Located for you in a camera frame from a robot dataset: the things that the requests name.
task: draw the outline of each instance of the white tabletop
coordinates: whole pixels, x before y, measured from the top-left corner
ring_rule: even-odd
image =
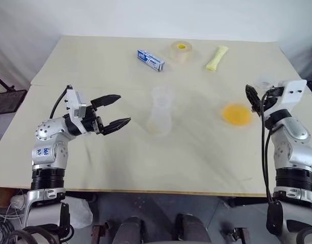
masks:
[[[221,110],[232,102],[249,106],[245,85],[263,76],[274,82],[299,77],[275,43],[188,41],[195,53],[189,62],[177,64],[158,52],[173,42],[170,39],[63,37],[0,142],[0,186],[29,187],[35,127],[48,118],[70,83],[88,101],[106,94],[122,96],[98,110],[104,124],[132,120],[108,136],[82,135],[69,143],[67,189],[263,195],[260,119],[253,114],[250,125],[232,126],[222,119]],[[204,66],[218,44],[230,50],[218,71],[210,73]],[[137,48],[164,59],[164,71],[158,73],[137,60]],[[173,129],[156,138],[146,128],[150,92],[164,83],[172,84],[176,93]],[[55,117],[66,112],[61,103]],[[308,90],[292,114],[312,135]],[[272,155],[270,145],[271,188]]]

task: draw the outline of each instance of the white wall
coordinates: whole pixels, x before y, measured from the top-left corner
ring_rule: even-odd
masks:
[[[312,0],[0,0],[0,76],[28,87],[60,35],[278,41],[312,72]]]

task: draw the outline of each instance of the yellow lid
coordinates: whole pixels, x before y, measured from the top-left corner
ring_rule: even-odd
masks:
[[[224,119],[236,126],[245,126],[251,123],[252,116],[248,107],[240,104],[229,104],[223,109]]]

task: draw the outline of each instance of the blue box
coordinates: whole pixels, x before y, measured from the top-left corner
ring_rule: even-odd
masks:
[[[145,64],[151,66],[154,70],[162,71],[163,69],[164,61],[143,49],[138,49],[137,58],[143,61]]]

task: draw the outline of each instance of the tape roll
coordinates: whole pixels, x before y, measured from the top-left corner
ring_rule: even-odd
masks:
[[[171,59],[182,63],[186,61],[192,52],[192,45],[185,41],[176,41],[171,45]]]

